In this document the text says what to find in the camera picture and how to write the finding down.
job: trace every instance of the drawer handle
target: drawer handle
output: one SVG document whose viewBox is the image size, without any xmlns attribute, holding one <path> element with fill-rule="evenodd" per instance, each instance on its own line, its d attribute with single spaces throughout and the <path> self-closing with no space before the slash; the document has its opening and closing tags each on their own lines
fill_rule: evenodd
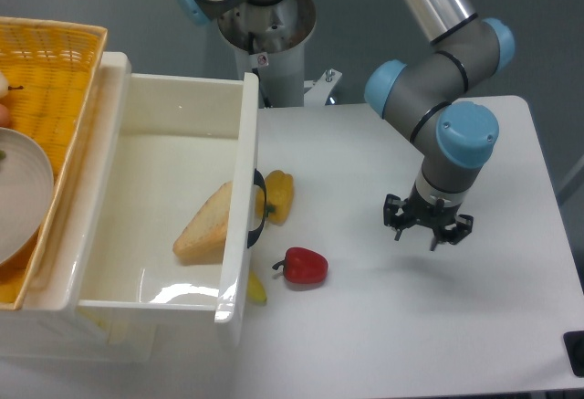
<svg viewBox="0 0 584 399">
<path fill-rule="evenodd" d="M 259 236 L 262 234 L 262 230 L 264 230 L 264 223 L 266 222 L 267 216 L 266 182 L 264 181 L 264 176 L 257 169 L 254 170 L 254 184 L 259 186 L 262 191 L 264 191 L 264 212 L 262 214 L 262 222 L 259 224 L 259 227 L 255 230 L 250 230 L 247 234 L 247 248 L 251 247 L 257 242 L 257 239 L 259 239 Z"/>
</svg>

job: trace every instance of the blue joint cap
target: blue joint cap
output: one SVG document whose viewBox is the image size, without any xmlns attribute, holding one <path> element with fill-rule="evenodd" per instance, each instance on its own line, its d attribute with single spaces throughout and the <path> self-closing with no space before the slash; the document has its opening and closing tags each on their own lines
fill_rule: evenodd
<svg viewBox="0 0 584 399">
<path fill-rule="evenodd" d="M 482 167 L 491 157 L 499 123 L 495 115 L 471 101 L 448 106 L 436 123 L 436 140 L 452 163 L 466 169 Z"/>
<path fill-rule="evenodd" d="M 365 101 L 383 118 L 385 102 L 393 84 L 405 69 L 405 64 L 394 59 L 382 64 L 370 76 L 365 85 Z"/>
<path fill-rule="evenodd" d="M 496 18 L 486 18 L 483 21 L 493 28 L 499 40 L 499 65 L 496 67 L 495 71 L 498 72 L 509 64 L 511 59 L 513 59 L 513 56 L 515 55 L 515 38 L 513 37 L 511 29 L 503 25 L 500 20 L 497 20 Z"/>
<path fill-rule="evenodd" d="M 209 17 L 204 14 L 195 0 L 177 0 L 177 2 L 184 13 L 197 26 L 204 26 L 210 22 Z"/>
</svg>

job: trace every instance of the plate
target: plate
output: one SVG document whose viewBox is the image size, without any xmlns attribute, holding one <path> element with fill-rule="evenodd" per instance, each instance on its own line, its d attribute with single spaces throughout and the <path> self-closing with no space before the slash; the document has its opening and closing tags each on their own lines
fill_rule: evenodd
<svg viewBox="0 0 584 399">
<path fill-rule="evenodd" d="M 0 129 L 0 264 L 38 230 L 53 195 L 51 163 L 38 144 L 21 132 Z"/>
</svg>

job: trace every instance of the banana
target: banana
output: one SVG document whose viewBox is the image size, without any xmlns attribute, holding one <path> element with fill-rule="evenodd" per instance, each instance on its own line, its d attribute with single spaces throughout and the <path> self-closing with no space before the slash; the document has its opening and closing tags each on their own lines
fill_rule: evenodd
<svg viewBox="0 0 584 399">
<path fill-rule="evenodd" d="M 247 298 L 254 303 L 265 305 L 267 303 L 266 290 L 264 285 L 259 278 L 257 278 L 256 273 L 249 270 L 249 278 L 247 279 Z"/>
</svg>

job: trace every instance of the red bell pepper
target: red bell pepper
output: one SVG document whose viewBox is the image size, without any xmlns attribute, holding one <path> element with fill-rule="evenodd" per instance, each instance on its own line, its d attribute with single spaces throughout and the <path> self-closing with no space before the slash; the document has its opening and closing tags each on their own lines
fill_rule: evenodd
<svg viewBox="0 0 584 399">
<path fill-rule="evenodd" d="M 328 261 L 319 253 L 302 247 L 292 247 L 286 252 L 284 260 L 272 268 L 284 266 L 284 277 L 291 283 L 320 283 L 329 271 Z"/>
</svg>

